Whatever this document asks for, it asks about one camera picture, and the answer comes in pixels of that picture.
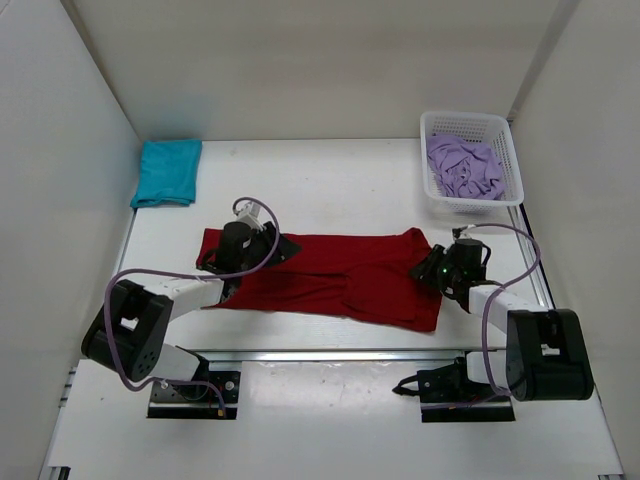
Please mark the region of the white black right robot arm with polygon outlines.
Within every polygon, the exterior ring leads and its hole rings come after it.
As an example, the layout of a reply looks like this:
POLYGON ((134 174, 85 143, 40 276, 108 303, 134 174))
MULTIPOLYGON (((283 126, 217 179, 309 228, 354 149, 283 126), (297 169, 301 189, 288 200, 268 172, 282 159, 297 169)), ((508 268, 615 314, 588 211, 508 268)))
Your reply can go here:
POLYGON ((594 379, 577 314, 536 305, 486 277, 491 249, 474 239, 433 247, 410 276, 456 302, 506 335, 506 347, 465 355, 449 375, 449 387, 470 400, 485 385, 519 401, 587 400, 594 379))

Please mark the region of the lilac garment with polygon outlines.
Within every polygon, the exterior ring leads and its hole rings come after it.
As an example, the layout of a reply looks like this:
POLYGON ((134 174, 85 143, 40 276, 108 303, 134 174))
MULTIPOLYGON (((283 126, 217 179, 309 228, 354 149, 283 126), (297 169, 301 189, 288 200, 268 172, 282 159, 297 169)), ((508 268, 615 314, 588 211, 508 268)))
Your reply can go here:
POLYGON ((503 196, 502 160, 490 145, 440 133, 427 139, 426 153, 444 197, 494 201, 503 196))

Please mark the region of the red t shirt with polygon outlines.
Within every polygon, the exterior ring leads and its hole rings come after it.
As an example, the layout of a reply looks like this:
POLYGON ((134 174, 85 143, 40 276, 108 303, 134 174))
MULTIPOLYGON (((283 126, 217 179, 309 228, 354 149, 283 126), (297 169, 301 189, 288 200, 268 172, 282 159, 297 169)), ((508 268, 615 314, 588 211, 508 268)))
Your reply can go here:
POLYGON ((431 333, 442 296, 412 279, 411 268, 432 250, 412 227, 397 235, 300 235, 293 258, 242 279, 218 309, 346 317, 369 324, 431 333))

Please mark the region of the teal polo shirt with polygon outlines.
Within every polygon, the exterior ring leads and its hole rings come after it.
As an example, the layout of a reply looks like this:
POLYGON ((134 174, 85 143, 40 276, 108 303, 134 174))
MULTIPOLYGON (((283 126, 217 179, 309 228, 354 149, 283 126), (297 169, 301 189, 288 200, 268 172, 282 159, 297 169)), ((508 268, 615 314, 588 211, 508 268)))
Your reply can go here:
POLYGON ((194 203, 202 147, 202 141, 195 139, 146 141, 130 206, 139 209, 194 203))

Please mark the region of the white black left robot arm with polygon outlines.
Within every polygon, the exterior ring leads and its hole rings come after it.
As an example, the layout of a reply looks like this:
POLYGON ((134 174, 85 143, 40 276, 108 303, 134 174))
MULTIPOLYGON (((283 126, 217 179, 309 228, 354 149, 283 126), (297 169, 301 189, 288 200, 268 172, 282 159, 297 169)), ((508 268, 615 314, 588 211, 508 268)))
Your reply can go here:
POLYGON ((206 395, 210 377, 204 361, 189 350, 165 343, 169 324, 195 310, 232 299, 257 274, 282 264, 302 247, 269 221, 263 225, 233 221, 196 261, 196 271, 151 271, 164 279, 141 285, 127 277, 147 272, 130 269, 114 277, 104 303, 81 343, 81 353, 120 375, 125 385, 167 381, 188 400, 206 395))

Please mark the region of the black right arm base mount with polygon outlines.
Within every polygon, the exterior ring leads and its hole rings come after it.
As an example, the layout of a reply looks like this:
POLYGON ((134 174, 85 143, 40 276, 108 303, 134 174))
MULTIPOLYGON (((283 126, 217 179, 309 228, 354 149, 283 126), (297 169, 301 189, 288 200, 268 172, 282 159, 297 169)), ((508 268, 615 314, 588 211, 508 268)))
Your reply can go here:
POLYGON ((465 360, 418 370, 398 382, 392 392, 419 399, 422 423, 503 423, 516 420, 508 396, 488 384, 471 381, 465 360))

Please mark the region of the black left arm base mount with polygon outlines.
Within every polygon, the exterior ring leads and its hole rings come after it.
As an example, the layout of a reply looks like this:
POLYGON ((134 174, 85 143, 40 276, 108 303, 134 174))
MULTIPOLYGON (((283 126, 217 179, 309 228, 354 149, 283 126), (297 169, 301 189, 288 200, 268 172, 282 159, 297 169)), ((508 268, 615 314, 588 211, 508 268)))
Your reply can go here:
POLYGON ((205 386, 152 387, 147 417, 150 419, 235 420, 238 413, 241 372, 239 370, 211 370, 209 382, 222 396, 205 386))

